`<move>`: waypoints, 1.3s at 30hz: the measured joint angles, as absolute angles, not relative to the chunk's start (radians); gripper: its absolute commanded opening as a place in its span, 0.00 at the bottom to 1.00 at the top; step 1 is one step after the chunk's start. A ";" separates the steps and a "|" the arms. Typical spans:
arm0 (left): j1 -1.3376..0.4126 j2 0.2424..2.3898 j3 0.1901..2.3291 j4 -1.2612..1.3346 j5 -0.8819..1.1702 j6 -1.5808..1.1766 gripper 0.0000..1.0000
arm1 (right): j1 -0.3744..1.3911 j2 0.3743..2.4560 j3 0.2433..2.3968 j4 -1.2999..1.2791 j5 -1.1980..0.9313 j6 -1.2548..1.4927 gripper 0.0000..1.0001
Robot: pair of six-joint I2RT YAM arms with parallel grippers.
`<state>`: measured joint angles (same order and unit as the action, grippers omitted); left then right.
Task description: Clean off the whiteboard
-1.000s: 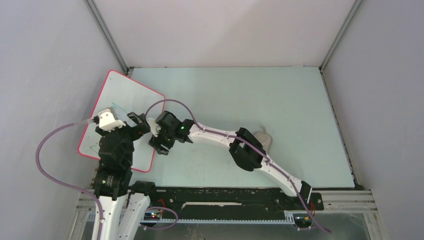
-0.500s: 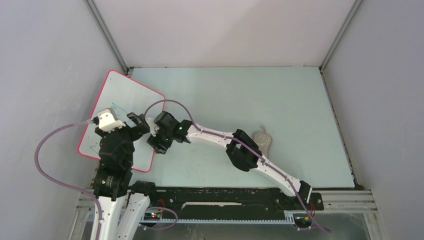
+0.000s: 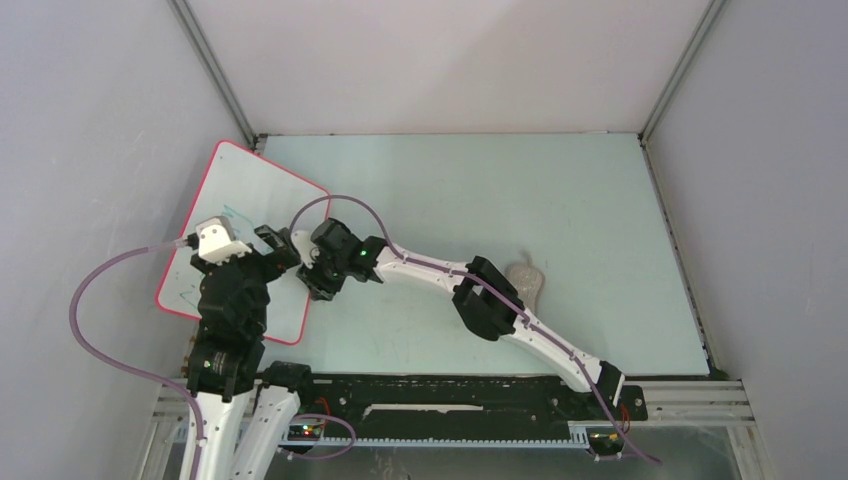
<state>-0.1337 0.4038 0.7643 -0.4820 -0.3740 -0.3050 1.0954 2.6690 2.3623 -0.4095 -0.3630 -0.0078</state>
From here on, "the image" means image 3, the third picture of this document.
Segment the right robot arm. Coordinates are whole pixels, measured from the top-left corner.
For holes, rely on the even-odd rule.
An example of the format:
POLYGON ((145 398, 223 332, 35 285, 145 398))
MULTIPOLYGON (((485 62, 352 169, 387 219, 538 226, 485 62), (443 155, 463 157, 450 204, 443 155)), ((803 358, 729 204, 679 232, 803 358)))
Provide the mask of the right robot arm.
POLYGON ((334 218, 312 232, 298 230, 291 238, 302 260, 297 276, 311 299, 332 300, 348 279, 433 287, 448 295, 473 335, 491 342, 510 341, 549 365, 571 390, 581 393, 583 408, 591 416, 606 418, 620 407, 622 371, 545 325, 488 259, 477 256, 462 263, 427 257, 383 237, 360 239, 334 218))

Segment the grey mesh sponge eraser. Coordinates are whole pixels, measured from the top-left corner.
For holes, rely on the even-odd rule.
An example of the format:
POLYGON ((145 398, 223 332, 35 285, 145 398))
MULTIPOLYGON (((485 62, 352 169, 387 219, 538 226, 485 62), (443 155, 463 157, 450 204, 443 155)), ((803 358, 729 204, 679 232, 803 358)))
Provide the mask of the grey mesh sponge eraser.
POLYGON ((534 265, 530 253, 522 251, 521 260, 507 266, 505 277, 516 289, 517 296, 525 307, 537 314, 545 275, 541 269, 534 265))

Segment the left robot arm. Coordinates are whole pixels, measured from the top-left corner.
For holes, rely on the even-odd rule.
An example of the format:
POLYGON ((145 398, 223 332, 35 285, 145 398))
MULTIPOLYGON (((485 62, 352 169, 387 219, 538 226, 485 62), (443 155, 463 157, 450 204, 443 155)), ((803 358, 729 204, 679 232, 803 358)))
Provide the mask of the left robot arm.
POLYGON ((189 433, 183 479, 262 479, 291 420, 312 411, 316 390, 302 364, 259 368, 265 351, 269 283, 301 263, 287 228, 255 228, 261 254, 213 217, 187 238, 203 278, 200 322, 188 357, 189 433))

